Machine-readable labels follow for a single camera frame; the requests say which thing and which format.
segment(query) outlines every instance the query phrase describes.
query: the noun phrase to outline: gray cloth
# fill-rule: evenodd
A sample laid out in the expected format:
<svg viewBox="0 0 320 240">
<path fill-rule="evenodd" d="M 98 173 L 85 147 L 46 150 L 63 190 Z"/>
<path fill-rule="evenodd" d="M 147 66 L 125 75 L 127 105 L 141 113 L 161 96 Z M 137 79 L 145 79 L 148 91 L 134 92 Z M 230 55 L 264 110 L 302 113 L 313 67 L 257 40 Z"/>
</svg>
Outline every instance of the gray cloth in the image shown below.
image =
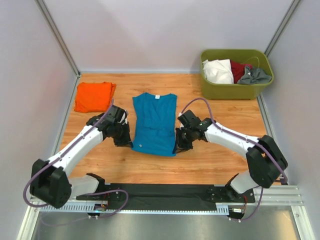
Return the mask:
<svg viewBox="0 0 320 240">
<path fill-rule="evenodd" d="M 271 79 L 272 77 L 267 75 L 262 68 L 253 67 L 250 69 L 249 66 L 245 66 L 244 75 L 239 79 L 237 84 L 267 84 Z"/>
</svg>

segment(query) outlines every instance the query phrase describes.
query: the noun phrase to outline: laundry basket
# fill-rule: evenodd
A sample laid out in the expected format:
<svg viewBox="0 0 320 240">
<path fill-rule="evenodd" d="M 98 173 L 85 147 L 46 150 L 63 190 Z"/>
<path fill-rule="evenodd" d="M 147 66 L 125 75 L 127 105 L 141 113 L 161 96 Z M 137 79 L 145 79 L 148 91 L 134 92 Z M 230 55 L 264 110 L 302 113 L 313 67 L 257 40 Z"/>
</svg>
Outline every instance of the laundry basket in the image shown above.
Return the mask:
<svg viewBox="0 0 320 240">
<path fill-rule="evenodd" d="M 215 84 L 209 82 L 204 75 L 203 61 L 230 59 L 241 64 L 250 64 L 262 68 L 267 75 L 272 76 L 264 84 Z M 263 89 L 274 80 L 274 73 L 267 56 L 255 49 L 208 49 L 201 54 L 201 91 L 206 99 L 255 99 Z"/>
</svg>

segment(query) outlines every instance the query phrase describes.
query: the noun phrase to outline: clothing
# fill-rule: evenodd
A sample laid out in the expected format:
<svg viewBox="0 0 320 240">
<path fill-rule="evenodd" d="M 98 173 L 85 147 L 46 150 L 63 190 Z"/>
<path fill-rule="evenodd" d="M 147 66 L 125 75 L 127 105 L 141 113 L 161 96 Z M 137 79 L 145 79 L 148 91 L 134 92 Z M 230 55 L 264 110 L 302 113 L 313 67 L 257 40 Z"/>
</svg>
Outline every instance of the clothing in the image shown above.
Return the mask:
<svg viewBox="0 0 320 240">
<path fill-rule="evenodd" d="M 245 66 L 249 66 L 250 68 L 252 68 L 252 65 L 250 64 L 241 64 L 232 60 L 230 60 L 230 64 L 231 64 L 231 71 L 233 75 L 233 83 L 235 84 L 239 81 L 239 79 L 243 75 L 245 75 Z"/>
<path fill-rule="evenodd" d="M 205 60 L 203 62 L 205 78 L 213 84 L 233 84 L 234 76 L 231 71 L 230 59 Z"/>
<path fill-rule="evenodd" d="M 244 75 L 237 82 L 238 84 L 267 84 L 272 79 L 272 76 L 269 76 L 265 73 L 262 68 L 253 67 L 250 69 L 249 66 L 244 68 Z"/>
<path fill-rule="evenodd" d="M 74 111 L 80 113 L 105 112 L 115 90 L 116 85 L 111 82 L 80 83 L 75 96 Z"/>
<path fill-rule="evenodd" d="M 175 156 L 177 96 L 159 96 L 145 92 L 133 97 L 133 106 L 137 119 L 132 150 L 166 157 Z"/>
</svg>

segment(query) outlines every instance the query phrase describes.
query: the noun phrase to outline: folded orange cloth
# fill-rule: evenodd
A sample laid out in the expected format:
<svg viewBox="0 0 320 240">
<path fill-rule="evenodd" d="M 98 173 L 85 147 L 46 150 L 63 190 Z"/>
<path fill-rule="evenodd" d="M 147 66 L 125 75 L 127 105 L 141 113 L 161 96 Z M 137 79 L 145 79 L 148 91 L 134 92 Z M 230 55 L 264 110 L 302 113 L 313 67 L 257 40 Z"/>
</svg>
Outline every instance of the folded orange cloth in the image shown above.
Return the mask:
<svg viewBox="0 0 320 240">
<path fill-rule="evenodd" d="M 77 87 L 74 110 L 80 113 L 105 112 L 115 90 L 116 85 L 111 82 L 82 82 Z"/>
</svg>

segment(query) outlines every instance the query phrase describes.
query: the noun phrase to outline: maroon cloth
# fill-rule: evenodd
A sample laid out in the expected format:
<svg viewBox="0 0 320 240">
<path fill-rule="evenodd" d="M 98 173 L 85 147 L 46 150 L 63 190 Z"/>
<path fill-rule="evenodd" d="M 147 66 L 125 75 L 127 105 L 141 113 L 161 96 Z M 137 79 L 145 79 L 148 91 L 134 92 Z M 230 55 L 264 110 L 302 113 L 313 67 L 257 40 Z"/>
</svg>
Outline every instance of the maroon cloth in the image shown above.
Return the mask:
<svg viewBox="0 0 320 240">
<path fill-rule="evenodd" d="M 252 65 L 250 64 L 241 64 L 235 61 L 230 60 L 231 71 L 233 74 L 233 83 L 237 83 L 239 79 L 245 75 L 245 66 L 249 66 L 252 69 Z"/>
</svg>

